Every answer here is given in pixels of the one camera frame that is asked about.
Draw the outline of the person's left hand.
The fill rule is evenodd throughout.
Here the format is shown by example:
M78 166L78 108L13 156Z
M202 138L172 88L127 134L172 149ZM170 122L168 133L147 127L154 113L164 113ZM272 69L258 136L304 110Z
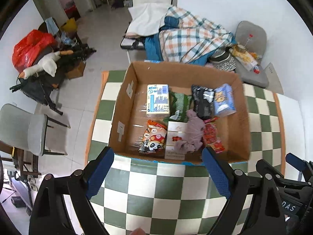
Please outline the person's left hand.
M130 233L130 235L146 235L145 231L141 228L137 228Z

